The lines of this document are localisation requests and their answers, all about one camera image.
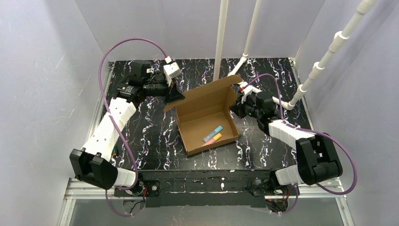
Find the pink highlighter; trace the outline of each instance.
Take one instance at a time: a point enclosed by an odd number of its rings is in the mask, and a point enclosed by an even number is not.
[[[207,146],[210,144],[213,144],[214,142],[216,142],[218,139],[220,139],[222,137],[222,135],[220,133],[216,134],[212,139],[210,139],[209,141],[207,141],[206,143],[204,143],[201,147],[203,146]]]

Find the black marble tabletop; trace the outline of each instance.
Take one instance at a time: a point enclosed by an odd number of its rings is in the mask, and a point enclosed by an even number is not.
[[[222,59],[220,77],[227,76],[238,61],[239,59]],[[108,99],[122,76],[129,74],[130,62],[115,63]],[[158,69],[163,62],[154,61],[153,67]],[[185,92],[212,81],[213,59],[187,59],[176,62],[183,71],[182,76],[177,78],[181,91]],[[288,58],[248,59],[237,72],[245,81],[262,73],[275,75],[282,99],[292,99],[297,83]],[[267,76],[255,81],[253,85],[277,96],[275,84]],[[239,119],[232,115],[240,134],[238,141],[188,157],[177,131],[176,112],[164,112],[164,104],[158,97],[148,97],[138,107],[123,134],[140,170],[270,169],[296,164],[295,150],[278,139],[267,137],[259,130],[256,119],[249,116]],[[284,117],[292,124],[310,128],[301,101],[293,110],[285,110]],[[117,148],[120,155],[113,157],[112,163],[118,167],[132,169],[132,162],[120,140],[117,142]]]

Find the marker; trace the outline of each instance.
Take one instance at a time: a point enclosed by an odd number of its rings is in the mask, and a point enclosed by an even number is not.
[[[208,142],[210,139],[212,139],[212,137],[214,137],[218,132],[222,131],[223,127],[222,126],[218,126],[216,127],[215,130],[213,130],[210,134],[208,134],[208,136],[206,136],[205,138],[203,138],[202,140],[206,143]]]
[[[214,142],[216,142],[218,139],[220,139],[222,137],[222,135],[220,133],[216,134],[213,138],[211,138],[209,141],[207,141],[206,143],[204,143],[201,147],[206,146],[206,145],[210,145],[213,144]]]

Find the cardboard box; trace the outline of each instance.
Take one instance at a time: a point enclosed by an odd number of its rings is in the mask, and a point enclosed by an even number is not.
[[[238,139],[239,134],[229,107],[235,104],[236,92],[230,87],[241,82],[237,75],[210,82],[184,92],[185,99],[165,106],[165,111],[176,107],[177,125],[187,155],[225,145]],[[216,127],[223,126],[222,137],[215,143],[203,146],[202,140]]]

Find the box lid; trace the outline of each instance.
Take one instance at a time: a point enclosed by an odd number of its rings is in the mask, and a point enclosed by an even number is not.
[[[208,94],[209,92],[214,92],[215,90],[226,88],[232,84],[242,82],[242,78],[238,75],[231,75],[222,79],[218,79],[216,81],[204,84],[200,87],[191,89],[187,92],[184,92],[183,95],[185,96],[184,100],[175,101],[169,103],[165,106],[165,112],[169,111],[173,107],[188,103],[194,99],[197,99],[201,96]]]

